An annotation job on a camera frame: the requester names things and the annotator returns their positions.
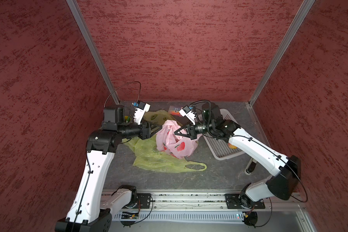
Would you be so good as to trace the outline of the pink plastic bag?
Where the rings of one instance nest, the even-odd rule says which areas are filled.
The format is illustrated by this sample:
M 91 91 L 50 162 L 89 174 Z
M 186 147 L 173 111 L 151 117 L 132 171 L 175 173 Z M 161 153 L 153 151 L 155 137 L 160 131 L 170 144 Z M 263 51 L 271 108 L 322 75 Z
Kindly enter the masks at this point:
M 174 132 L 179 128 L 180 126 L 175 120 L 167 120 L 156 134 L 156 145 L 158 151 L 165 152 L 177 159 L 183 159 L 195 152 L 202 135 L 198 135 L 194 140 L 178 139 Z

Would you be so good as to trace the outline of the green plastic bag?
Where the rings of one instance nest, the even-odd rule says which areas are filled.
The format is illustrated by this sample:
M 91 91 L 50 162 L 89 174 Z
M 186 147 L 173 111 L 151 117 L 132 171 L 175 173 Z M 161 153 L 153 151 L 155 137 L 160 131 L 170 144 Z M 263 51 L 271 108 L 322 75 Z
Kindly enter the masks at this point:
M 147 112 L 144 119 L 162 126 L 167 120 L 175 120 L 173 116 L 164 110 Z M 175 121 L 180 127 L 182 126 L 177 120 Z M 123 144 L 136 156 L 133 165 L 144 170 L 161 173 L 184 173 L 201 172 L 207 169 L 204 163 L 187 161 L 186 157 L 177 159 L 165 152 L 158 151 L 156 135 L 146 140 L 137 137 L 130 140 L 123 139 Z

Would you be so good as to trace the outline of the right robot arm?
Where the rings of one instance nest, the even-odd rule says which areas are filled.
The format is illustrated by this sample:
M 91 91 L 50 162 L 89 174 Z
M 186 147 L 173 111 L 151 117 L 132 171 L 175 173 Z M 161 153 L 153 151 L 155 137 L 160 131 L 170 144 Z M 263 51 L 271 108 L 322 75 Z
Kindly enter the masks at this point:
M 245 209 L 252 208 L 259 200 L 275 196 L 289 200 L 301 182 L 301 162 L 296 156 L 288 157 L 263 144 L 237 122 L 224 119 L 217 105 L 208 100 L 192 102 L 184 106 L 180 115 L 190 124 L 175 131 L 175 135 L 194 140 L 200 134 L 225 141 L 251 156 L 270 174 L 265 180 L 246 185 L 239 194 L 239 202 Z

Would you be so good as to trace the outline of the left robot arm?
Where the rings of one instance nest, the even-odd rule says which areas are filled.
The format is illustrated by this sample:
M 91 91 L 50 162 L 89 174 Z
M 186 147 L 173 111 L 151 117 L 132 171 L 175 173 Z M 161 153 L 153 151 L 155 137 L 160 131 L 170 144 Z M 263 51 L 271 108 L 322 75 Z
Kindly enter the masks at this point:
M 86 165 L 75 200 L 67 216 L 57 221 L 56 232 L 107 232 L 112 218 L 123 207 L 136 204 L 136 187 L 122 185 L 101 206 L 103 185 L 118 145 L 123 139 L 149 139 L 162 129 L 142 120 L 149 104 L 138 101 L 134 107 L 134 117 L 129 123 L 124 118 L 124 106 L 104 108 L 101 128 L 87 140 Z

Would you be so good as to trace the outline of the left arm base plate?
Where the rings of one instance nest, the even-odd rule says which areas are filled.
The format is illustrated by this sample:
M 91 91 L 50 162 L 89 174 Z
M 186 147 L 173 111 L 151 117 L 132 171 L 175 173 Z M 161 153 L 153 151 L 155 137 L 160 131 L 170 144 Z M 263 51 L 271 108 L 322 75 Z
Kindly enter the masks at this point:
M 139 210 L 149 209 L 153 205 L 153 199 L 150 193 L 137 193 L 132 197 L 132 202 L 127 206 L 123 206 L 122 209 Z

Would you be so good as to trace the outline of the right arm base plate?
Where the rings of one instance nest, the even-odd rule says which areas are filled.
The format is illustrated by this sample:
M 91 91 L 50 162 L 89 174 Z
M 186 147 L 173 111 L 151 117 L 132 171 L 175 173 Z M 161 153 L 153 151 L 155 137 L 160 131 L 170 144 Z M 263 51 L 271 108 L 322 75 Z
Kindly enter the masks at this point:
M 250 200 L 246 195 L 240 196 L 240 194 L 236 193 L 227 193 L 224 196 L 228 209 L 265 209 L 265 204 L 263 200 L 254 202 Z

